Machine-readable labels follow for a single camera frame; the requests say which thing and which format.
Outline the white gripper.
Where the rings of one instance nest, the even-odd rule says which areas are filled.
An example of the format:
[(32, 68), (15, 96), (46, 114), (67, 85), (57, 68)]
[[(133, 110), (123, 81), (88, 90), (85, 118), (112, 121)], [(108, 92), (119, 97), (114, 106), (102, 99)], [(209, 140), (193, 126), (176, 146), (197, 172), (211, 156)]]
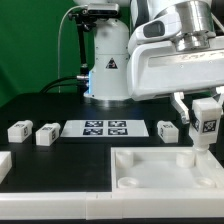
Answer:
[(128, 62), (127, 85), (136, 101), (173, 93), (171, 104), (188, 124), (184, 93), (211, 88), (215, 104), (224, 104), (224, 39), (211, 39), (209, 49), (190, 52), (177, 52), (170, 41), (140, 45)]

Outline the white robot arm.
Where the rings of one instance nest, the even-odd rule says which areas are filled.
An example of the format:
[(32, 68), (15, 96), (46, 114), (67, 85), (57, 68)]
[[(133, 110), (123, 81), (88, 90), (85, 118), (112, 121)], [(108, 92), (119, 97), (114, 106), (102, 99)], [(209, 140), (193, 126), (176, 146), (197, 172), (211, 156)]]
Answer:
[(95, 65), (87, 101), (105, 107), (169, 97), (190, 121), (186, 94), (211, 91), (224, 104), (224, 36), (215, 0), (73, 0), (94, 25)]

